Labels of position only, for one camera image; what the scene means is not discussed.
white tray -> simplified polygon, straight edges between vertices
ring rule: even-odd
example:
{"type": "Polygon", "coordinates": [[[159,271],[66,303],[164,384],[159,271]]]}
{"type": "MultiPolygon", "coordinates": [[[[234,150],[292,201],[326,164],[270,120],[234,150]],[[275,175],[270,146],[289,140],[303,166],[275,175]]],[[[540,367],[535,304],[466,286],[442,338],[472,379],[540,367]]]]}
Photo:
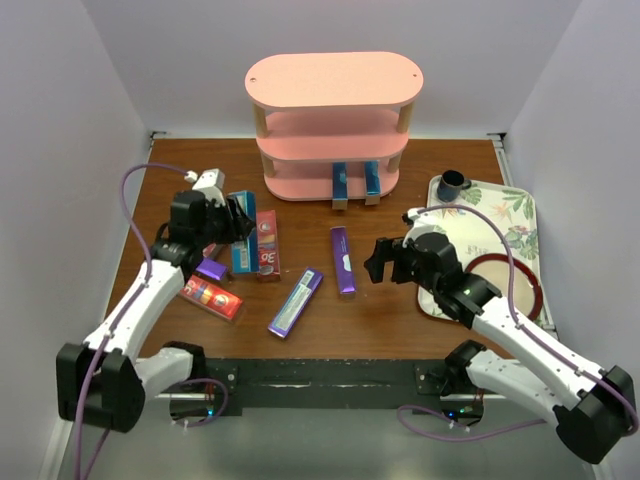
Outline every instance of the white tray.
{"type": "MultiPolygon", "coordinates": [[[[442,205],[436,190],[440,176],[429,182],[427,207],[442,205]]],[[[514,258],[527,265],[540,280],[540,260],[538,249],[538,225],[533,197],[525,190],[495,183],[473,181],[471,188],[463,190],[454,203],[467,205],[488,216],[505,235],[511,245],[514,258]]],[[[455,245],[462,268],[487,253],[505,253],[495,232],[472,213],[455,208],[432,213],[442,220],[440,225],[455,245]]],[[[451,320],[436,305],[433,296],[423,288],[418,289],[418,303],[428,315],[451,320]]],[[[536,319],[542,327],[552,324],[543,312],[536,319]]]]}

wooden post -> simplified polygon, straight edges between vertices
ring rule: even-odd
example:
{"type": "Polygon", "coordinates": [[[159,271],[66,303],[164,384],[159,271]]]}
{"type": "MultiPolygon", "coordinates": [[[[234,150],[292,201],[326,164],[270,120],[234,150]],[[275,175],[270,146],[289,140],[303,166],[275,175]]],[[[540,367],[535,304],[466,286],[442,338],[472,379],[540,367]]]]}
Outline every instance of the wooden post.
{"type": "Polygon", "coordinates": [[[400,158],[402,158],[402,153],[399,153],[395,157],[391,157],[389,160],[389,165],[387,165],[387,172],[395,173],[400,168],[400,158]]]}
{"type": "Polygon", "coordinates": [[[413,113],[413,102],[405,105],[400,109],[400,116],[398,117],[398,125],[396,131],[398,133],[405,133],[409,130],[409,123],[411,122],[411,114],[413,113]]]}
{"type": "Polygon", "coordinates": [[[271,160],[270,158],[267,158],[264,153],[260,154],[260,157],[262,158],[262,168],[264,169],[264,174],[267,177],[273,177],[276,174],[276,169],[273,166],[273,160],[271,160]]]}
{"type": "Polygon", "coordinates": [[[253,104],[253,118],[256,122],[256,134],[260,138],[267,138],[269,136],[269,130],[267,129],[267,116],[265,115],[264,108],[253,104]]]}

brown wooden surface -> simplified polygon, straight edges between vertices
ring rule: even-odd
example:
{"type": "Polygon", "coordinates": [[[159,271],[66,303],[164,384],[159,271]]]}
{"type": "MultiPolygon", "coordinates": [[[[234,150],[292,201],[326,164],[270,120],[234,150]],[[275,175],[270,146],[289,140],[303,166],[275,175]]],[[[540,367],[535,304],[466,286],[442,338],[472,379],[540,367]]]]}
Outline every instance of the brown wooden surface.
{"type": "MultiPolygon", "coordinates": [[[[198,172],[220,168],[226,174],[225,193],[251,190],[259,210],[276,210],[282,280],[258,283],[254,275],[237,276],[228,290],[244,299],[235,324],[212,316],[181,298],[171,301],[142,349],[155,354],[169,340],[202,345],[210,357],[242,358],[442,358],[468,338],[490,342],[459,324],[423,314],[417,287],[385,282],[371,284],[362,264],[376,238],[406,233],[401,215],[425,204],[429,180],[446,169],[486,182],[502,183],[490,141],[412,140],[402,156],[400,181],[380,205],[349,202],[348,210],[331,209],[331,202],[285,202],[265,187],[255,140],[158,140],[151,161],[198,172]],[[329,229],[345,225],[357,296],[338,295],[329,229]],[[323,284],[286,340],[267,332],[267,325],[286,300],[305,267],[325,274],[323,284]]],[[[134,218],[148,242],[168,219],[175,192],[188,188],[180,175],[149,170],[134,218]]],[[[114,285],[110,308],[131,285],[142,253],[131,234],[114,285]]],[[[230,265],[229,249],[219,260],[230,265]]]]}

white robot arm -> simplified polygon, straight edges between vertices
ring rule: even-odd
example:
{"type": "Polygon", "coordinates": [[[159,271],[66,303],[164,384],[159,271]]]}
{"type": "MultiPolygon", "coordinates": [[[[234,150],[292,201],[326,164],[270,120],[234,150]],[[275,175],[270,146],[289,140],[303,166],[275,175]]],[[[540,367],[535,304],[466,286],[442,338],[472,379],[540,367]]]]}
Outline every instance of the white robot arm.
{"type": "Polygon", "coordinates": [[[463,272],[454,246],[427,209],[411,209],[403,220],[411,227],[407,235],[378,239],[365,262],[371,280],[381,282],[385,263],[392,261],[391,281],[417,283],[450,318],[515,357],[506,360],[467,341],[445,359],[450,382],[473,384],[528,408],[590,463],[599,463],[621,437],[637,430],[633,381],[623,369],[607,371],[571,351],[518,312],[495,286],[463,272]]]}
{"type": "Polygon", "coordinates": [[[84,421],[120,432],[133,428],[146,399],[181,381],[206,376],[204,351],[195,345],[171,342],[153,357],[138,360],[156,320],[202,261],[203,248],[243,240],[255,227],[234,198],[223,196],[224,175],[218,169],[189,178],[195,183],[175,195],[169,222],[150,249],[151,265],[142,264],[127,293],[83,344],[66,344],[58,353],[62,418],[74,419],[81,384],[96,352],[102,352],[100,378],[92,381],[84,421]]]}

purple candy bar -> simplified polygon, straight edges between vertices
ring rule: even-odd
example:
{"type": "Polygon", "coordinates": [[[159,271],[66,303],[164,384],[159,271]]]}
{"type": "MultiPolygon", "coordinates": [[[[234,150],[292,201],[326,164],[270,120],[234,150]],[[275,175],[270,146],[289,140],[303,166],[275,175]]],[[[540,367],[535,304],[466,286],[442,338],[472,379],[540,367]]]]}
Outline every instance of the purple candy bar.
{"type": "Polygon", "coordinates": [[[331,244],[333,245],[333,261],[336,266],[340,295],[354,296],[356,293],[356,279],[351,270],[349,242],[345,227],[333,227],[331,229],[331,244]]]}
{"type": "Polygon", "coordinates": [[[196,272],[218,282],[223,282],[227,279],[227,267],[210,258],[204,258],[196,268],[196,272]]]}
{"type": "Polygon", "coordinates": [[[302,310],[309,303],[311,295],[322,282],[323,277],[322,273],[313,268],[307,268],[304,271],[296,286],[293,287],[289,298],[287,298],[287,301],[269,325],[268,330],[271,333],[281,338],[286,338],[289,335],[302,310]]]}

